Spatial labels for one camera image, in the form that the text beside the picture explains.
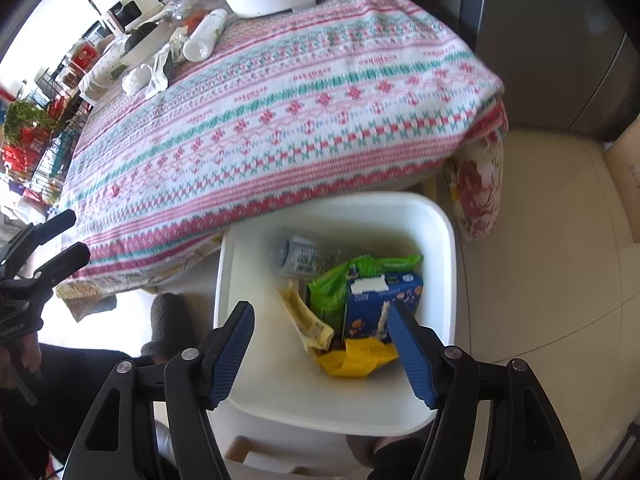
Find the beige snack packet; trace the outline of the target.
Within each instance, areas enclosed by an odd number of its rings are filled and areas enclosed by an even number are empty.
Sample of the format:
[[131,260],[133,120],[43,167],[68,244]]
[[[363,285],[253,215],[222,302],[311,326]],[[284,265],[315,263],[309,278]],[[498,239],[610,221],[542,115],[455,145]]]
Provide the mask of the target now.
[[294,324],[306,352],[316,358],[330,351],[334,329],[320,320],[306,305],[299,293],[299,284],[288,281],[284,289],[279,289],[282,304]]

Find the clear plastic water bottle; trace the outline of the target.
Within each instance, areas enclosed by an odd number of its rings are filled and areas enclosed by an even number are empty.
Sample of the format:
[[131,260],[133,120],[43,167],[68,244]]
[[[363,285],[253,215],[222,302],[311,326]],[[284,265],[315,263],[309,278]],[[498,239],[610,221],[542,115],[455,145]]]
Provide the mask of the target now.
[[335,245],[291,233],[275,235],[267,256],[273,275],[302,281],[312,281],[352,258],[350,252]]

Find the yellow wrapper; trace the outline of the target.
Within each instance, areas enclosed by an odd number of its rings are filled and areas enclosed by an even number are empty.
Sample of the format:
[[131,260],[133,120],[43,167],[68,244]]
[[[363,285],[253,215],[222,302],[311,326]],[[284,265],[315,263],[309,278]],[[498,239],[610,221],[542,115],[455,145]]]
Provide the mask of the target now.
[[344,349],[332,350],[314,358],[331,377],[363,378],[399,358],[395,346],[373,338],[347,339]]

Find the blue snack bag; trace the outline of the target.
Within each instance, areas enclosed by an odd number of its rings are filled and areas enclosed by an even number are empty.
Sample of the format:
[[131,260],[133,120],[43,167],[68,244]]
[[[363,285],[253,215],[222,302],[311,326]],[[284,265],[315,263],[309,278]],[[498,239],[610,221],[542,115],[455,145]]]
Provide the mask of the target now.
[[390,307],[398,300],[415,314],[422,292],[423,280],[416,272],[390,272],[350,280],[346,287],[343,338],[373,337],[391,342],[387,328]]

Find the white plastic bottle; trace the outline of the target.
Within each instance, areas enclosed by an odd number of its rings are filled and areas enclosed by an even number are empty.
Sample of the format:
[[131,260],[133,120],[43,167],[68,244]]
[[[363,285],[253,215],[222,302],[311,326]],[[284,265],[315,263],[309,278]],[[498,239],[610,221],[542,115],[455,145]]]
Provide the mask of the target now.
[[201,20],[183,45],[182,54],[189,62],[206,61],[214,52],[228,20],[228,12],[216,9]]

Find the grey slipper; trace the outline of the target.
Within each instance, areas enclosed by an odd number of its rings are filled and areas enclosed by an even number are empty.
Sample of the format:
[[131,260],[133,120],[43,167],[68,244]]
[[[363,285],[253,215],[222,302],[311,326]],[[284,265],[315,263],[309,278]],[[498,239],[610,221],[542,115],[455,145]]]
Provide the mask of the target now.
[[165,292],[154,298],[151,330],[151,340],[141,348],[141,355],[154,361],[167,362],[183,350],[198,346],[189,307],[181,295]]

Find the green vegetables bunch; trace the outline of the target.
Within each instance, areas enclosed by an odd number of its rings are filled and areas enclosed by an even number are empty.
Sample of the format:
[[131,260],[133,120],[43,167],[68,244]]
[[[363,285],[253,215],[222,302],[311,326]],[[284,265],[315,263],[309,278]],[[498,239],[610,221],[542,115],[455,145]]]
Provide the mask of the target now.
[[58,128],[58,123],[33,102],[16,100],[11,103],[3,123],[6,140],[13,144],[20,144],[22,130],[32,127],[40,127],[51,132]]

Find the white dotted cloth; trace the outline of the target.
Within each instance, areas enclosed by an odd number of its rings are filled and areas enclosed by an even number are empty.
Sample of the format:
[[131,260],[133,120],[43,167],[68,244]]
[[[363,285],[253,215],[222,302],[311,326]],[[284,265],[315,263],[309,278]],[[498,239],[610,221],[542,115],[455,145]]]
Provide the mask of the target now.
[[112,73],[116,73],[122,67],[127,40],[127,35],[114,37],[88,73],[82,76],[78,86],[79,93],[90,105],[98,104],[114,84]]

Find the crumpled white tissue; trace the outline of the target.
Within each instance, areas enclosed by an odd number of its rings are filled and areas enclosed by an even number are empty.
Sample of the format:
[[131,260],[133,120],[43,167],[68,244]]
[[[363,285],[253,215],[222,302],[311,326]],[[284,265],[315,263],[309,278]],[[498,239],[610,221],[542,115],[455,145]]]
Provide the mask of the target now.
[[145,88],[151,80],[151,67],[148,64],[141,64],[122,77],[122,91],[127,96],[134,96]]

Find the white crumpled wrapper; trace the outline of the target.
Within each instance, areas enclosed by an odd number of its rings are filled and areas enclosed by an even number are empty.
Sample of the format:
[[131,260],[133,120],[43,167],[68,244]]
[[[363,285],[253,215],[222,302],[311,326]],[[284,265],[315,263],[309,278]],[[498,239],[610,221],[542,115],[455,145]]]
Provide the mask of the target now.
[[153,62],[150,65],[151,78],[145,87],[146,100],[153,99],[154,96],[168,89],[175,78],[177,67],[186,62],[183,47],[188,39],[188,28],[178,27],[171,34],[168,43],[153,56]]

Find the dark green squash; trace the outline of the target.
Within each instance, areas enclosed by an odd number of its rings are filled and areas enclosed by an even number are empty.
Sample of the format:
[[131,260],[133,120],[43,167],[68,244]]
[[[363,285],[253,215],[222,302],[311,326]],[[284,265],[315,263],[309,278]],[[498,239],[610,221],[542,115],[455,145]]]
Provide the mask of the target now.
[[128,53],[134,47],[137,47],[137,45],[140,44],[140,42],[143,39],[145,39],[147,36],[149,36],[149,34],[156,28],[157,28],[157,24],[156,23],[147,22],[147,23],[144,23],[144,24],[140,25],[139,27],[134,29],[132,32],[130,32],[130,35],[128,36],[128,39],[126,40],[125,52]]

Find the stacked white bowls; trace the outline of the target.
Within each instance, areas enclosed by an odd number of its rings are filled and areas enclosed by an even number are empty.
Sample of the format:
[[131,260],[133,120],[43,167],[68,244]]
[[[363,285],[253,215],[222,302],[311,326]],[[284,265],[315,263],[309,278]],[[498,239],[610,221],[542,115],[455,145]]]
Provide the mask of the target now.
[[168,20],[161,20],[156,24],[157,28],[154,29],[149,36],[122,57],[122,67],[116,73],[112,73],[114,81],[117,80],[123,72],[126,72],[128,68],[137,66],[150,56],[157,54],[160,48],[168,43],[171,34],[178,28]]

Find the patterned knit tablecloth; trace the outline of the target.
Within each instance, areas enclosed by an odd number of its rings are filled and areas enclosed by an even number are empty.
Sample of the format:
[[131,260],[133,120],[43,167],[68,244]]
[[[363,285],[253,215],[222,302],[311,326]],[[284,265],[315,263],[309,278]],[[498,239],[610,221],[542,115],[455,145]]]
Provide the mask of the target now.
[[64,183],[81,281],[152,276],[225,226],[420,174],[499,140],[503,85],[410,0],[323,0],[230,18],[213,55],[152,98],[93,107]]

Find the cardboard box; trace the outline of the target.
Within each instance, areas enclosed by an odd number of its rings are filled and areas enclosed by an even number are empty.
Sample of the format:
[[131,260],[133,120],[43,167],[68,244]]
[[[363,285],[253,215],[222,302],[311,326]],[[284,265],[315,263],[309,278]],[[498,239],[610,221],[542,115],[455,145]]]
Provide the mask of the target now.
[[640,238],[640,117],[604,152],[603,160],[622,202],[632,239]]

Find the dark grey refrigerator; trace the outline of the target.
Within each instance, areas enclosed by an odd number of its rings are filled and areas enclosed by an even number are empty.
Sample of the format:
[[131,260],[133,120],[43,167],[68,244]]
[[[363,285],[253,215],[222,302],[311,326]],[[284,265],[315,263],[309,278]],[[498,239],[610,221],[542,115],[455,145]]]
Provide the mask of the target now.
[[639,51],[604,0],[411,0],[504,84],[514,127],[612,142],[639,114]]

